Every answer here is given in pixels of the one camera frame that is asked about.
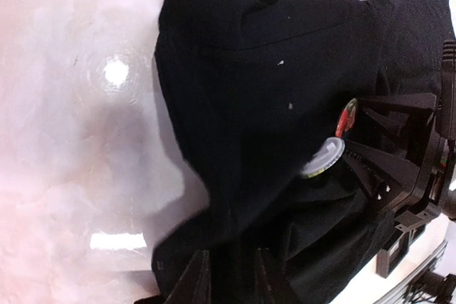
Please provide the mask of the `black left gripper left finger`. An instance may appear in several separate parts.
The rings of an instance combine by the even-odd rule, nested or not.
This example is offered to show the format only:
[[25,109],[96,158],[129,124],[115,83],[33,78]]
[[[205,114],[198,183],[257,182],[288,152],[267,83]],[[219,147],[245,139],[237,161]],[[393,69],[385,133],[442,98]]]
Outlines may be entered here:
[[210,303],[210,256],[209,251],[198,251],[187,267],[165,304]]

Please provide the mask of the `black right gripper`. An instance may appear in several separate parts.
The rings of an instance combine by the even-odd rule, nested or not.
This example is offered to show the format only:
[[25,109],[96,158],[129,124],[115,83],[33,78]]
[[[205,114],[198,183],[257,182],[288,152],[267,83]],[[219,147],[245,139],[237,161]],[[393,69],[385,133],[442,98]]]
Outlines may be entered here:
[[[345,140],[343,161],[371,208],[395,208],[397,219],[455,218],[455,42],[443,44],[441,94],[358,98],[359,110],[377,130],[401,130],[405,156]],[[404,124],[390,113],[407,115]]]

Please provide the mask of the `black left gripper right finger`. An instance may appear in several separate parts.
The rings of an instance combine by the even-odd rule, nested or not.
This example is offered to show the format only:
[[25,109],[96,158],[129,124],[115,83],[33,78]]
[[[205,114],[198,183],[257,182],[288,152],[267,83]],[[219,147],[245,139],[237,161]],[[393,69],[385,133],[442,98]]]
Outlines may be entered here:
[[255,292],[258,303],[300,304],[283,271],[265,248],[255,252]]

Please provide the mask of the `red round brooch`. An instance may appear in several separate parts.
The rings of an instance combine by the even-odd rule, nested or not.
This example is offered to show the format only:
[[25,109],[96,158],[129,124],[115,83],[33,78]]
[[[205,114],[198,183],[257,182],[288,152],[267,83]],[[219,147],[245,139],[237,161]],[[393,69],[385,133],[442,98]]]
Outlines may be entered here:
[[343,138],[353,128],[358,112],[358,100],[351,99],[341,111],[338,119],[335,136]]

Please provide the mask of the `black garment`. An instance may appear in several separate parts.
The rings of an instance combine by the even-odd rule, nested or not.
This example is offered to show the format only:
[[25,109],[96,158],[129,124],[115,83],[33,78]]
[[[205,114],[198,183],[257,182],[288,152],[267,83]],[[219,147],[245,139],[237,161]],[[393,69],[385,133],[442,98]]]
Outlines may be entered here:
[[267,248],[300,303],[330,303],[393,235],[345,164],[301,168],[349,100],[440,93],[449,0],[164,0],[155,62],[183,159],[209,206],[154,249],[173,303],[191,258],[209,261],[210,303],[254,303]]

